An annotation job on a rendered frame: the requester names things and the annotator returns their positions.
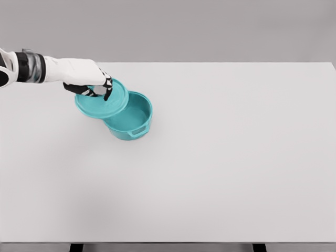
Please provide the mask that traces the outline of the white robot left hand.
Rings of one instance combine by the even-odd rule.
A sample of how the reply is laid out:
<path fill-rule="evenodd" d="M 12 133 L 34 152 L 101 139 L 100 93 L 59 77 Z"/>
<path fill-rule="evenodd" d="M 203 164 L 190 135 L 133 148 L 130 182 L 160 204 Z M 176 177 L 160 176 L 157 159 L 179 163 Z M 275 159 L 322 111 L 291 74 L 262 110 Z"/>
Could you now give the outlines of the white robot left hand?
<path fill-rule="evenodd" d="M 62 59 L 64 89 L 87 97 L 103 96 L 107 101 L 113 90 L 112 77 L 91 59 Z"/>

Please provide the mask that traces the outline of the teal pot lid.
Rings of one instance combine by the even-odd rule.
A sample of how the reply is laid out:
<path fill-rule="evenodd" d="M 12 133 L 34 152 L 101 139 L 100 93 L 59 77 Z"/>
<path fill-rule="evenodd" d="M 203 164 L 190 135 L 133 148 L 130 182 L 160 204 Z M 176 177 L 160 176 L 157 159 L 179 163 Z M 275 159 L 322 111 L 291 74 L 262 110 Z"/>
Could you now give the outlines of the teal pot lid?
<path fill-rule="evenodd" d="M 75 95 L 75 105 L 84 115 L 96 119 L 105 119 L 121 112 L 128 104 L 129 91 L 118 80 L 112 79 L 113 89 L 107 101 L 104 96 L 87 97 Z"/>

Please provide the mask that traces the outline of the teal pot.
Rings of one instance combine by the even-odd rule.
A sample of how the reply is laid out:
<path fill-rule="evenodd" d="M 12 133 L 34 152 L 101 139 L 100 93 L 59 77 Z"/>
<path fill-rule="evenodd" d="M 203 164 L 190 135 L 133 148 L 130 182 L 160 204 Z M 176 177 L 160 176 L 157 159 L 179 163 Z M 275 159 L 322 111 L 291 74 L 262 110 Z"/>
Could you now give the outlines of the teal pot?
<path fill-rule="evenodd" d="M 119 113 L 103 119 L 112 135 L 126 141 L 136 140 L 149 132 L 153 108 L 143 94 L 129 91 L 129 101 Z"/>

